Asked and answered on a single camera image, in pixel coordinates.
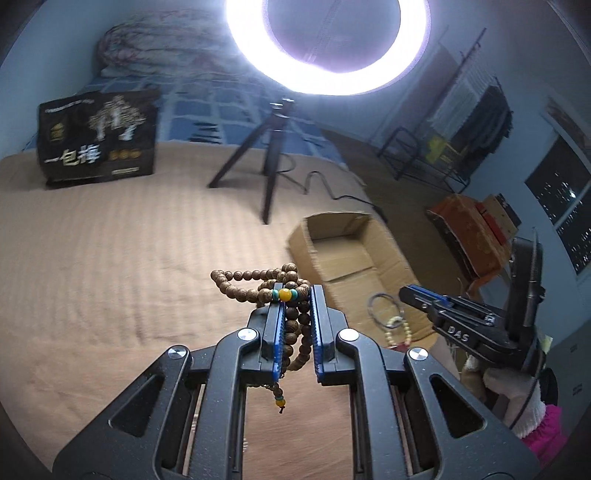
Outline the dark blue bangle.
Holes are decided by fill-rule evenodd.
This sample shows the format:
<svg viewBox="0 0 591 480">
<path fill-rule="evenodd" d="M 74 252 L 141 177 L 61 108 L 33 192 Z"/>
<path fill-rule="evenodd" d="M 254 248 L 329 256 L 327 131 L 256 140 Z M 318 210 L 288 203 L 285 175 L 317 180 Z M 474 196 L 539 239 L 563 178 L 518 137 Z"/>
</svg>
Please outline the dark blue bangle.
<svg viewBox="0 0 591 480">
<path fill-rule="evenodd" d="M 370 319 L 384 331 L 398 329 L 403 326 L 405 312 L 399 300 L 384 292 L 370 296 L 368 300 Z"/>
</svg>

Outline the plush toy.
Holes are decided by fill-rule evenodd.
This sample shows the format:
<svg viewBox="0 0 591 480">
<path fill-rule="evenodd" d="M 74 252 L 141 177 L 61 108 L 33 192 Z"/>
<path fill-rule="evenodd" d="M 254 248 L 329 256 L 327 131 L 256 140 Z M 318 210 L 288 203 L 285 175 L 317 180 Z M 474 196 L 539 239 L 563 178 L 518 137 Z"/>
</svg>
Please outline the plush toy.
<svg viewBox="0 0 591 480">
<path fill-rule="evenodd" d="M 546 405 L 541 400 L 538 381 L 512 369 L 486 367 L 470 355 L 461 371 L 461 383 L 485 402 L 486 390 L 509 400 L 503 423 L 520 439 L 533 433 L 543 422 Z"/>
</svg>

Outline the orange covered furniture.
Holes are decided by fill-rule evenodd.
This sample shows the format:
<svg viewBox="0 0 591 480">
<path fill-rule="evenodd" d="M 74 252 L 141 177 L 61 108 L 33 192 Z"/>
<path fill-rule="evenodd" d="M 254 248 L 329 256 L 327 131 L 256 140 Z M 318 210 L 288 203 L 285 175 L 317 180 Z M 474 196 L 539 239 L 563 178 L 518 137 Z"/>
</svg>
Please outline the orange covered furniture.
<svg viewBox="0 0 591 480">
<path fill-rule="evenodd" d="M 453 194 L 428 208 L 427 217 L 451 239 L 476 288 L 499 275 L 511 255 L 511 243 L 501 244 L 478 209 L 479 202 Z"/>
</svg>

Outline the cardboard box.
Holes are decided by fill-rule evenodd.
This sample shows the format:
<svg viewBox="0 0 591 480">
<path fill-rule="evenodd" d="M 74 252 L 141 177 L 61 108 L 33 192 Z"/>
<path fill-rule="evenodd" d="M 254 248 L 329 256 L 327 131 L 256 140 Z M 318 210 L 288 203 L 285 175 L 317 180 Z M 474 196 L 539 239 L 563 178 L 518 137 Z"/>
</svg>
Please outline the cardboard box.
<svg viewBox="0 0 591 480">
<path fill-rule="evenodd" d="M 390 230 L 362 212 L 325 212 L 305 217 L 287 240 L 301 277 L 320 284 L 327 304 L 346 315 L 349 327 L 388 345 L 368 313 L 370 297 L 396 296 L 419 281 Z"/>
</svg>

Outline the black clothes rack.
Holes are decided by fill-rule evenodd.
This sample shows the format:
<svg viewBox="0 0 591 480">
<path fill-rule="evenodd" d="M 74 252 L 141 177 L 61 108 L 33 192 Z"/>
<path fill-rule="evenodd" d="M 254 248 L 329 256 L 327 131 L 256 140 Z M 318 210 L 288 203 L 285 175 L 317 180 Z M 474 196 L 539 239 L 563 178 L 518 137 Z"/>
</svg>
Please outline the black clothes rack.
<svg viewBox="0 0 591 480">
<path fill-rule="evenodd" d="M 462 193 L 481 163 L 513 129 L 504 89 L 482 54 L 482 29 L 441 87 L 418 84 L 397 111 L 377 156 L 393 174 L 451 193 Z M 462 159 L 455 164 L 425 159 L 429 139 L 445 138 Z"/>
</svg>

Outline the blue checked bedsheet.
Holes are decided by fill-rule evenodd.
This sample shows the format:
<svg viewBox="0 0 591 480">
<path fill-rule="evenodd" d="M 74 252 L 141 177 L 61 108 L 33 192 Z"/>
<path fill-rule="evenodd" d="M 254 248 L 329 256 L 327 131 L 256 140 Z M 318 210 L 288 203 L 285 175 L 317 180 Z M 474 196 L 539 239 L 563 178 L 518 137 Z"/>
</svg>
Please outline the blue checked bedsheet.
<svg viewBox="0 0 591 480">
<path fill-rule="evenodd" d="M 270 116 L 271 105 L 284 98 L 295 101 L 287 124 L 283 152 L 343 164 L 341 154 L 320 127 L 304 112 L 297 94 L 264 79 L 209 80 L 200 77 L 119 76 L 93 78 L 81 91 L 115 93 L 156 89 L 160 99 L 157 140 L 239 145 Z"/>
</svg>

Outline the black snack bag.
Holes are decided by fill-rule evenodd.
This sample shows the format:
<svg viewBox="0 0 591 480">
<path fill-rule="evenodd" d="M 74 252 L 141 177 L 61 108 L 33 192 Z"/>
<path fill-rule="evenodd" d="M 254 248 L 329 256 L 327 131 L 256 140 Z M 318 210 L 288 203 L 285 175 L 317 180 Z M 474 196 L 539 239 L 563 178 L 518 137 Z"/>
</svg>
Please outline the black snack bag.
<svg viewBox="0 0 591 480">
<path fill-rule="evenodd" d="M 36 151 L 50 187 L 153 173 L 160 92 L 87 92 L 38 108 Z"/>
</svg>

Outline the folded floral quilt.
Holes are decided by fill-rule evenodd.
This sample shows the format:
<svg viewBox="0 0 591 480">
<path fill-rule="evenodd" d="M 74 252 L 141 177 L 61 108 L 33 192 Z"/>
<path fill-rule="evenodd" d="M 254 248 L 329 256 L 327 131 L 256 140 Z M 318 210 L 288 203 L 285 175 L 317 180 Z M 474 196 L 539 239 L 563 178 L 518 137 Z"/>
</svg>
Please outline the folded floral quilt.
<svg viewBox="0 0 591 480">
<path fill-rule="evenodd" d="M 100 75 L 238 77 L 249 70 L 221 16 L 202 9 L 139 12 L 97 44 Z"/>
</svg>

